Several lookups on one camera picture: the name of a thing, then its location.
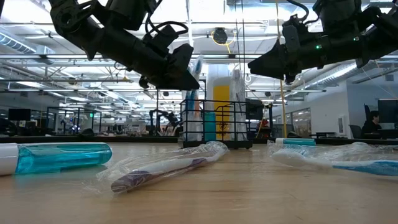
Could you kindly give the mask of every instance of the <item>table surface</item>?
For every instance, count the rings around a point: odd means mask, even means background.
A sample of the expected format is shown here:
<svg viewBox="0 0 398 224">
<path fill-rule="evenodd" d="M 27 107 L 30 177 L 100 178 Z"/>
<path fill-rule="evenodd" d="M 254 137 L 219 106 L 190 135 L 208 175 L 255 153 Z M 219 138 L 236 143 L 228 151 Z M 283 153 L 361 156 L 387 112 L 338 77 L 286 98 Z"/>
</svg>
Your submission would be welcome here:
<svg viewBox="0 0 398 224">
<path fill-rule="evenodd" d="M 112 143 L 114 164 L 176 144 Z M 1 223 L 394 223 L 398 179 L 343 170 L 294 169 L 265 145 L 115 197 L 86 181 L 105 167 L 0 177 Z"/>
</svg>

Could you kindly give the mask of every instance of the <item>black wire rack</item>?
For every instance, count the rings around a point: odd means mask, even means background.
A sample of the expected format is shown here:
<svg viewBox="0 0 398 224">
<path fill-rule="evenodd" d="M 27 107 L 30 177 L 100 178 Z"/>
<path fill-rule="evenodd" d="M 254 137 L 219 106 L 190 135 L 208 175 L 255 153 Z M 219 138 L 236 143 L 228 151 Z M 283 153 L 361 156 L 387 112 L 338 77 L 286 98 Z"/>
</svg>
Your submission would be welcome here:
<svg viewBox="0 0 398 224">
<path fill-rule="evenodd" d="M 191 110 L 188 109 L 187 105 L 189 103 L 193 103 L 194 105 L 199 103 L 199 110 Z M 218 106 L 214 110 L 206 109 L 206 103 L 221 103 L 223 105 Z M 246 110 L 242 110 L 242 107 L 246 107 L 246 102 L 239 101 L 220 101 L 220 100 L 183 100 L 180 103 L 181 109 L 181 120 L 182 124 L 185 127 L 184 131 L 181 133 L 180 139 L 178 140 L 178 145 L 180 147 L 195 147 L 201 144 L 208 142 L 206 139 L 206 134 L 216 134 L 216 139 L 212 139 L 211 141 L 220 141 L 228 146 L 230 149 L 239 149 L 246 148 L 249 149 L 253 146 L 253 142 L 248 140 L 248 131 L 250 127 L 249 121 L 236 121 L 237 114 L 246 114 Z M 200 120 L 188 120 L 189 112 L 199 112 Z M 208 121 L 205 119 L 205 113 L 212 112 L 215 114 L 215 121 Z M 189 131 L 188 127 L 192 123 L 201 123 L 202 130 L 201 131 Z M 216 127 L 219 127 L 219 131 L 217 128 L 215 131 L 206 130 L 206 123 L 216 123 Z M 237 131 L 237 124 L 245 124 L 245 131 Z M 189 141 L 189 134 L 201 134 L 201 141 Z"/>
</svg>

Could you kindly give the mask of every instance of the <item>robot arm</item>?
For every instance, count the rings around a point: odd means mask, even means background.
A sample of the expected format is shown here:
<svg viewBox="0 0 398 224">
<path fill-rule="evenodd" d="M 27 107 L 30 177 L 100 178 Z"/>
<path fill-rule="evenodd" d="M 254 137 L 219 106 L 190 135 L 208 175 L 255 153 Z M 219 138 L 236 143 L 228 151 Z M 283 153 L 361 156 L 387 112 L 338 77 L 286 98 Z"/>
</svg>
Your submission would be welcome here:
<svg viewBox="0 0 398 224">
<path fill-rule="evenodd" d="M 282 24 L 285 43 L 277 41 L 272 50 L 249 63 L 251 73 L 285 79 L 289 84 L 304 69 L 351 59 L 361 68 L 398 49 L 395 6 L 385 14 L 378 7 L 361 12 L 361 0 L 318 0 L 313 10 L 324 31 L 309 32 L 304 19 L 293 15 Z"/>
<path fill-rule="evenodd" d="M 193 47 L 183 44 L 173 54 L 168 49 L 187 29 L 176 32 L 171 24 L 184 25 L 165 22 L 155 27 L 150 21 L 162 0 L 109 0 L 106 6 L 98 0 L 82 4 L 77 0 L 49 1 L 55 30 L 84 50 L 89 60 L 93 60 L 97 52 L 115 60 L 126 66 L 126 70 L 140 73 L 139 84 L 143 88 L 148 88 L 148 83 L 161 89 L 199 88 L 187 70 Z M 152 31 L 140 40 L 127 30 L 138 30 L 146 14 L 146 26 L 150 24 Z M 91 16 L 95 16 L 104 27 L 100 27 Z M 153 31 L 158 32 L 154 37 L 150 34 Z"/>
</svg>

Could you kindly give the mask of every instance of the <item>yellow label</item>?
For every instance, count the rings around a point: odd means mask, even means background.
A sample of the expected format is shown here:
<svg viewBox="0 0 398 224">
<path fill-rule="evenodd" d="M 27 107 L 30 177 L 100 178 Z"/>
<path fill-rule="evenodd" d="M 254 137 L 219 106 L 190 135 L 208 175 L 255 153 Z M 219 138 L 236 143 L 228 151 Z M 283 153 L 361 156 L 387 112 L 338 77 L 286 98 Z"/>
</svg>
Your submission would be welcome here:
<svg viewBox="0 0 398 224">
<path fill-rule="evenodd" d="M 218 85 L 213 88 L 213 100 L 229 101 L 229 85 Z M 214 102 L 214 110 L 216 111 L 216 130 L 217 132 L 229 131 L 231 124 L 223 123 L 223 121 L 229 121 L 230 108 L 222 107 L 228 105 L 229 103 Z M 222 140 L 224 135 L 224 140 L 230 140 L 230 134 L 217 134 L 217 140 Z"/>
</svg>

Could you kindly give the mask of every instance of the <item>blue toothbrush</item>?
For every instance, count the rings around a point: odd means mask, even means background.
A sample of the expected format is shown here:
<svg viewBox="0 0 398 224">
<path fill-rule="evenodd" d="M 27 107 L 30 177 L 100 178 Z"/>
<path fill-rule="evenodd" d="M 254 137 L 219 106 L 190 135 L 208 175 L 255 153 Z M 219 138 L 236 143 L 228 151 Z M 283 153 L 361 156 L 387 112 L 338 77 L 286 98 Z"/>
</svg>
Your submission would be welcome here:
<svg viewBox="0 0 398 224">
<path fill-rule="evenodd" d="M 335 162 L 323 159 L 312 159 L 298 152 L 276 152 L 272 155 L 273 160 L 294 167 L 313 165 L 324 168 L 334 168 L 365 172 L 368 174 L 398 176 L 398 161 L 358 161 L 358 162 Z"/>
</svg>

